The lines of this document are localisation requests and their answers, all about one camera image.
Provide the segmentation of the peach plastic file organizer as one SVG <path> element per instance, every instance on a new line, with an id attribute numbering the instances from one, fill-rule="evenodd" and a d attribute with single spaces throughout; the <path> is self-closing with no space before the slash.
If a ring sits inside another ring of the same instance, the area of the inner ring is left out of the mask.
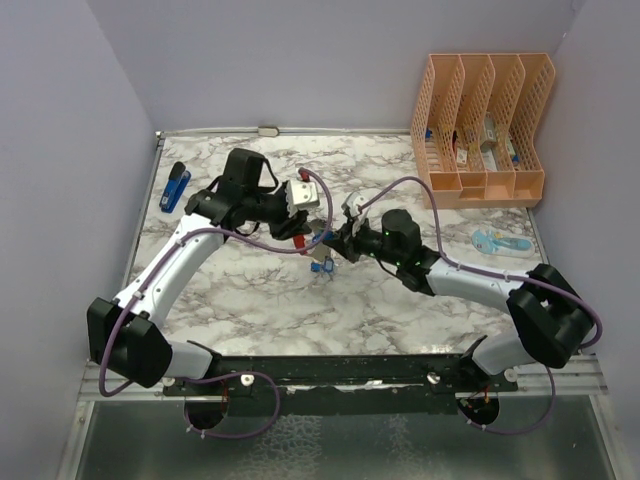
<path id="1" fill-rule="evenodd" d="M 545 173 L 534 140 L 554 80 L 546 53 L 429 55 L 410 127 L 425 205 L 536 206 Z"/>

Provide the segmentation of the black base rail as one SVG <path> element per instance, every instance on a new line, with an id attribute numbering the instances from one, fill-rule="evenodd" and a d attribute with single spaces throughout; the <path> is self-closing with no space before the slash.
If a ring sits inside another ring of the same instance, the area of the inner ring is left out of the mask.
<path id="1" fill-rule="evenodd" d="M 222 356 L 207 383 L 164 388 L 188 404 L 223 402 L 236 416 L 450 414 L 459 394 L 514 392 L 504 374 L 473 371 L 460 354 Z"/>

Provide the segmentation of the blue stapler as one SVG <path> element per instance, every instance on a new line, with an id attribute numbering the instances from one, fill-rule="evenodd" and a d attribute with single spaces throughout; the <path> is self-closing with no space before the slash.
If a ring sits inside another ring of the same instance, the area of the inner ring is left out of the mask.
<path id="1" fill-rule="evenodd" d="M 172 213 L 191 180 L 191 172 L 183 162 L 176 162 L 162 192 L 159 207 L 163 213 Z"/>

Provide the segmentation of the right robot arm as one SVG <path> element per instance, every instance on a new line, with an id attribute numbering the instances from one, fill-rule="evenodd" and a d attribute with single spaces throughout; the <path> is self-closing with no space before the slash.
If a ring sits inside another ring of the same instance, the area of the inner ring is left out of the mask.
<path id="1" fill-rule="evenodd" d="M 461 383 L 481 391 L 503 371 L 531 363 L 563 368 L 595 327 L 593 315 L 552 266 L 526 272 L 455 266 L 425 246 L 419 225 L 402 209 L 386 212 L 381 227 L 349 216 L 324 244 L 355 263 L 367 256 L 395 267 L 395 277 L 410 291 L 479 303 L 510 315 L 513 328 L 477 340 L 463 355 Z"/>

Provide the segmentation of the light blue packaged item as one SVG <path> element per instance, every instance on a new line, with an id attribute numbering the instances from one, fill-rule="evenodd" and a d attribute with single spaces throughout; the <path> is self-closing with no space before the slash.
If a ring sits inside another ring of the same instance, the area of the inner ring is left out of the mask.
<path id="1" fill-rule="evenodd" d="M 535 253 L 532 240 L 495 229 L 479 229 L 471 235 L 472 245 L 485 255 L 529 258 Z"/>

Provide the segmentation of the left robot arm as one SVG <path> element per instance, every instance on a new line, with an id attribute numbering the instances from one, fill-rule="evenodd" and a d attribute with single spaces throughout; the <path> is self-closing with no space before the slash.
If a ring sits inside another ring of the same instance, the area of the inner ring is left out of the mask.
<path id="1" fill-rule="evenodd" d="M 161 326 L 201 265 L 229 239 L 242 239 L 240 227 L 268 226 L 276 240 L 310 233 L 310 209 L 319 193 L 310 176 L 260 183 L 271 167 L 251 150 L 235 148 L 209 187 L 190 196 L 174 233 L 151 263 L 113 299 L 96 298 L 87 310 L 90 358 L 100 368 L 99 389 L 109 396 L 106 374 L 151 387 L 163 378 L 186 378 L 206 395 L 220 385 L 216 354 L 192 341 L 171 342 Z"/>

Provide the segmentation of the blue tag key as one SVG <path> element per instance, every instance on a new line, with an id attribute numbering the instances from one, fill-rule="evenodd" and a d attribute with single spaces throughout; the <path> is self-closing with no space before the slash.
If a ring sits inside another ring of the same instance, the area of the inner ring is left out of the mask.
<path id="1" fill-rule="evenodd" d="M 335 270 L 335 262 L 330 256 L 326 256 L 321 261 L 312 261 L 310 264 L 310 271 L 312 273 L 327 274 L 332 276 Z"/>

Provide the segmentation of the white table edge clip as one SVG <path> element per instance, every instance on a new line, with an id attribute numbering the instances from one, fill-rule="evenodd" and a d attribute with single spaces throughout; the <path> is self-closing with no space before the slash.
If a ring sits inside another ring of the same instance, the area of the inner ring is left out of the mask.
<path id="1" fill-rule="evenodd" d="M 280 131 L 275 126 L 259 126 L 257 128 L 257 134 L 263 137 L 277 137 Z"/>

